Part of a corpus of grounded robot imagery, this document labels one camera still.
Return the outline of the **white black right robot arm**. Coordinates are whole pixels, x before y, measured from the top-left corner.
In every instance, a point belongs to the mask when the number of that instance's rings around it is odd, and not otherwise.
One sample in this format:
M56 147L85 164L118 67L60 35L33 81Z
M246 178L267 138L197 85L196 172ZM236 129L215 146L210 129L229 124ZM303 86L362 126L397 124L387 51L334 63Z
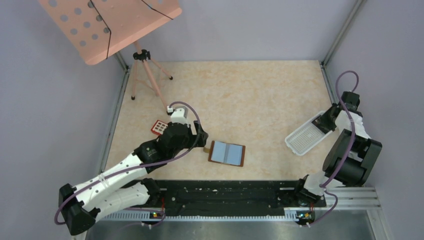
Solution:
M322 170L299 179L294 195L301 206L316 204L328 188L360 187L367 181L383 146L367 134L359 105L360 96L345 91L339 103L332 104L307 124L321 137L334 131L339 136Z

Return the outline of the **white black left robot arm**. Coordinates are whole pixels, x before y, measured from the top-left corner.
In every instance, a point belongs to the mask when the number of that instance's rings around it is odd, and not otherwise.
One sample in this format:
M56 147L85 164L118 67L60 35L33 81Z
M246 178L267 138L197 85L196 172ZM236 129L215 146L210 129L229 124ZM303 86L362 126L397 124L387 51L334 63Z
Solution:
M105 216L133 206L154 206L160 188L151 178L133 183L167 163L181 158L179 152L203 148L208 133L195 120L196 133L189 125L169 122L163 134L142 143L124 160L98 176L59 189L58 212L71 236L84 234Z

